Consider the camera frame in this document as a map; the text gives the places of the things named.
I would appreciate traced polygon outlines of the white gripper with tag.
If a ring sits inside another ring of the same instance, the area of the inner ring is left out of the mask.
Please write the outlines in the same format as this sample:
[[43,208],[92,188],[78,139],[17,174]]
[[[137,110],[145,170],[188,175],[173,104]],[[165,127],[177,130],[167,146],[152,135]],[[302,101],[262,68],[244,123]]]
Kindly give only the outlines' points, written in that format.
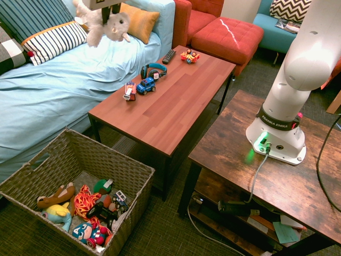
[[89,0],[89,9],[101,9],[102,24],[105,25],[108,22],[110,12],[117,14],[120,12],[120,0]]

